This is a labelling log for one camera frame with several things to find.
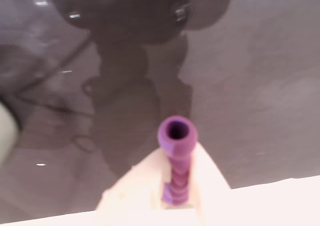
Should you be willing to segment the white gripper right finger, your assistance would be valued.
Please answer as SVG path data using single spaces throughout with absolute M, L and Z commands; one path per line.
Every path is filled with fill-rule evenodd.
M 198 142 L 192 152 L 190 200 L 202 226 L 229 226 L 233 207 L 231 189 L 206 149 Z

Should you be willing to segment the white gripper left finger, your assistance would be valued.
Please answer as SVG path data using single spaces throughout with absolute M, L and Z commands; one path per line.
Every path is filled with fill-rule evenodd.
M 97 211 L 159 210 L 162 207 L 167 157 L 158 148 L 106 189 Z

